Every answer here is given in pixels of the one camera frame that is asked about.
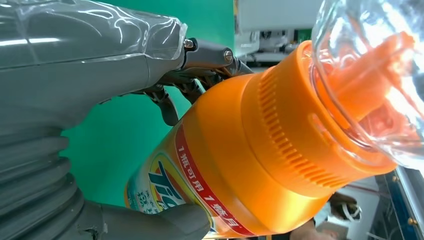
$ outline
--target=green background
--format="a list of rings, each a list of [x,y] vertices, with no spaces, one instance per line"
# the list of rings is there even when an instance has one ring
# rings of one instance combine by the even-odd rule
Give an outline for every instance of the green background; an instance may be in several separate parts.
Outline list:
[[[107,0],[120,7],[170,15],[188,25],[187,36],[234,46],[232,0]],[[182,116],[190,103],[168,88]],[[124,205],[124,187],[171,128],[146,96],[115,97],[97,105],[79,126],[64,133],[70,146],[62,155],[89,200]]]

